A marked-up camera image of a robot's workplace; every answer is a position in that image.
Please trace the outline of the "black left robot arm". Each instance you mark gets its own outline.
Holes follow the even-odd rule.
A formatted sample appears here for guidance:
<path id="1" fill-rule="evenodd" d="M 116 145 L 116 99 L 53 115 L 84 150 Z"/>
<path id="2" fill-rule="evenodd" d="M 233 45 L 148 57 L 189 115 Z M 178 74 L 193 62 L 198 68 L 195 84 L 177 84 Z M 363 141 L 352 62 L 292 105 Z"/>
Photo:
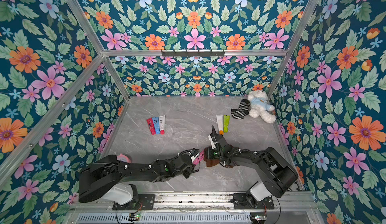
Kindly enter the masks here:
<path id="1" fill-rule="evenodd" d="M 189 178 L 195 173 L 193 161 L 199 153 L 199 149 L 185 150 L 173 158 L 156 159 L 150 164 L 127 163 L 116 155 L 108 155 L 80 171 L 78 201 L 96 201 L 122 182 L 167 182 L 180 175 Z"/>

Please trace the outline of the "green Curaprox toothpaste tube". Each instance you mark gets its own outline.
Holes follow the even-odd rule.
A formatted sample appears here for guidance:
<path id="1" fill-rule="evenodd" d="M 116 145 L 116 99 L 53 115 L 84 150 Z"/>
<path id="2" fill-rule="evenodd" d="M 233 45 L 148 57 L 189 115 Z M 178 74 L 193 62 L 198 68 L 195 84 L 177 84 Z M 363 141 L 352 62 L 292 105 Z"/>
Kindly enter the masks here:
<path id="1" fill-rule="evenodd" d="M 228 133 L 229 131 L 230 116 L 223 115 L 223 132 Z"/>

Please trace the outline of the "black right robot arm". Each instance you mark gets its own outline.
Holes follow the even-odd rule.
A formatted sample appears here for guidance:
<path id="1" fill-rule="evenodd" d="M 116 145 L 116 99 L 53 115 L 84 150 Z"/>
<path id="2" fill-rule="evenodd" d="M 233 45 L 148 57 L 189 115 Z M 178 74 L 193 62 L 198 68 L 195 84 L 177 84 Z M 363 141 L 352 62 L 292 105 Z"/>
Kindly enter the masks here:
<path id="1" fill-rule="evenodd" d="M 236 148 L 216 132 L 208 138 L 211 146 L 204 150 L 208 167 L 217 164 L 225 168 L 245 166 L 256 171 L 260 181 L 246 192 L 249 201 L 263 201 L 270 196 L 281 198 L 299 177 L 290 163 L 272 147 L 262 151 Z"/>

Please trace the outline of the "brown cloth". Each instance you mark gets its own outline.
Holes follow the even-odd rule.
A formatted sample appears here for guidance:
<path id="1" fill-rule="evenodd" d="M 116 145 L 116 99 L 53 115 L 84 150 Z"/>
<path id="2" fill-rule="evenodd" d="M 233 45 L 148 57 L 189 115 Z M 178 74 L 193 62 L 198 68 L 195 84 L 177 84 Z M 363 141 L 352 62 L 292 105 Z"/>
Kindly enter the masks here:
<path id="1" fill-rule="evenodd" d="M 224 168 L 233 168 L 233 165 L 224 164 L 219 159 L 210 159 L 209 156 L 205 153 L 204 154 L 204 161 L 206 162 L 206 167 L 214 167 L 216 165 L 221 165 Z"/>

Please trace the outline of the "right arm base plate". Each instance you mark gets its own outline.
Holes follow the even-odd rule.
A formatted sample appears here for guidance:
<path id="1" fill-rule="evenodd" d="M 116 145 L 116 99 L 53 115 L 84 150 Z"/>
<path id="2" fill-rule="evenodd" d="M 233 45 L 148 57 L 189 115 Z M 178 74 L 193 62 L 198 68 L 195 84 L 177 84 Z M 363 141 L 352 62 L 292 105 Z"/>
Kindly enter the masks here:
<path id="1" fill-rule="evenodd" d="M 236 210 L 274 210 L 272 197 L 257 201 L 250 194 L 234 193 L 228 202 L 233 204 Z"/>

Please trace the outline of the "white tube orange cap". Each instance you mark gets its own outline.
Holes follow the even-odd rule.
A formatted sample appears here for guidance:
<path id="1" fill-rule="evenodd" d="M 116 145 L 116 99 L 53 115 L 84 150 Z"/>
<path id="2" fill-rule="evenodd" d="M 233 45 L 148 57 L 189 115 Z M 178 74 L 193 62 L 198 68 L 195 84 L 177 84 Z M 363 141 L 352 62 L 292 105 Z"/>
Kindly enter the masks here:
<path id="1" fill-rule="evenodd" d="M 216 115 L 216 120 L 217 120 L 217 127 L 218 127 L 219 134 L 223 135 L 224 134 L 223 115 Z"/>

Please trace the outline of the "pink Curaprox toothpaste tube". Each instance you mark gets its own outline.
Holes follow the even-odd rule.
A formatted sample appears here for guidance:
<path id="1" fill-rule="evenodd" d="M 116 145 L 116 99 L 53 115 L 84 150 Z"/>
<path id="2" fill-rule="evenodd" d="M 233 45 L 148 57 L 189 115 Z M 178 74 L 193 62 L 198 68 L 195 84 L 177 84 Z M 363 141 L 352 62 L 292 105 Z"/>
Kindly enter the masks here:
<path id="1" fill-rule="evenodd" d="M 201 151 L 201 152 L 197 155 L 197 157 L 194 159 L 193 164 L 194 164 L 194 165 L 199 165 L 200 162 L 203 161 L 203 159 L 204 159 L 204 152 Z"/>

